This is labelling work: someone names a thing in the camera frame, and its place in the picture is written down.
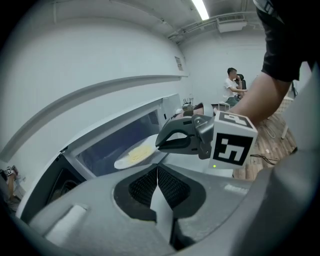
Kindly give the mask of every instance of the food on plate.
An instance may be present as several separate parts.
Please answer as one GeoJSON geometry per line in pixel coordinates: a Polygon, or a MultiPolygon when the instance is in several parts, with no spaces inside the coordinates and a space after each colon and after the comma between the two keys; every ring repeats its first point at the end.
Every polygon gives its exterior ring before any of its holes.
{"type": "Polygon", "coordinates": [[[141,145],[133,150],[131,150],[129,155],[129,162],[130,163],[137,163],[146,157],[150,156],[152,153],[152,147],[150,145],[141,145]]]}

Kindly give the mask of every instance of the white plate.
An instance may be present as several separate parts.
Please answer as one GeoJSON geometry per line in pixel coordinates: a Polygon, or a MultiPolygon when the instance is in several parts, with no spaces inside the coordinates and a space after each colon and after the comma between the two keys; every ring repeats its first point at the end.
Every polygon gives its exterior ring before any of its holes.
{"type": "Polygon", "coordinates": [[[148,157],[150,157],[157,149],[158,147],[156,147],[156,140],[157,140],[158,134],[154,134],[149,136],[148,138],[144,138],[143,140],[140,140],[139,142],[137,142],[136,144],[134,144],[133,146],[129,147],[126,151],[124,151],[119,158],[114,162],[114,168],[118,169],[118,170],[123,170],[126,168],[130,168],[132,166],[135,166],[137,164],[140,164],[142,161],[144,161],[145,159],[147,159],[148,157]],[[149,145],[151,146],[151,152],[150,154],[146,155],[145,158],[141,159],[140,161],[137,162],[130,162],[129,161],[129,152],[139,146],[146,146],[149,145]]]}

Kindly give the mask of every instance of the wooden floor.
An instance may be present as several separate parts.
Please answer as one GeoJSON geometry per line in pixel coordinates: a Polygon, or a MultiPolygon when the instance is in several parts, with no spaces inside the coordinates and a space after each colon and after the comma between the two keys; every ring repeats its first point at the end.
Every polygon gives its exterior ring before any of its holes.
{"type": "MultiPolygon", "coordinates": [[[[259,154],[268,159],[280,160],[288,156],[295,149],[296,142],[289,129],[285,138],[281,139],[281,135],[285,128],[285,121],[280,115],[272,115],[269,119],[261,122],[259,126],[257,126],[257,129],[258,127],[264,128],[259,128],[259,134],[254,149],[251,152],[252,155],[259,154]],[[274,135],[272,131],[274,131],[275,138],[271,138],[265,128],[267,128],[272,136],[274,135]]],[[[233,176],[236,179],[253,181],[261,169],[268,167],[272,167],[272,165],[262,158],[251,156],[245,168],[234,170],[233,176]]]]}

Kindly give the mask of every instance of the fluorescent light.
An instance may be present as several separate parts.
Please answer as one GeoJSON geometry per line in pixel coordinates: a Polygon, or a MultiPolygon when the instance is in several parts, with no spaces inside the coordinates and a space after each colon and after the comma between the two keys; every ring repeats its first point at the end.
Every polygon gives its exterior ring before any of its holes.
{"type": "Polygon", "coordinates": [[[195,8],[197,9],[198,13],[201,16],[201,19],[203,21],[209,19],[209,15],[207,13],[205,4],[202,0],[192,0],[193,4],[195,5],[195,8]]]}

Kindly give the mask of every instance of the person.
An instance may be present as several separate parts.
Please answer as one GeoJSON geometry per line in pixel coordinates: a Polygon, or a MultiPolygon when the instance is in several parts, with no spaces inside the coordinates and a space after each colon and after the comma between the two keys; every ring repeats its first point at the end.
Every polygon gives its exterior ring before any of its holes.
{"type": "MultiPolygon", "coordinates": [[[[299,80],[302,62],[312,69],[320,56],[318,41],[310,37],[314,31],[309,17],[315,19],[317,15],[311,12],[316,8],[309,4],[297,6],[289,0],[253,2],[264,28],[266,53],[261,73],[245,97],[229,111],[248,117],[256,126],[278,109],[292,81],[299,80]]],[[[203,115],[203,108],[198,108],[196,114],[203,115]]]]}
{"type": "Polygon", "coordinates": [[[8,177],[6,177],[3,172],[1,172],[0,176],[1,199],[4,201],[5,206],[8,208],[8,211],[10,213],[15,213],[20,203],[20,201],[14,196],[14,180],[16,179],[16,177],[17,176],[15,172],[13,172],[8,177]]]}
{"type": "Polygon", "coordinates": [[[225,79],[223,84],[223,100],[231,107],[235,106],[239,102],[238,93],[246,93],[248,90],[242,89],[242,82],[237,75],[237,70],[233,67],[229,67],[227,70],[228,78],[225,79]]]}

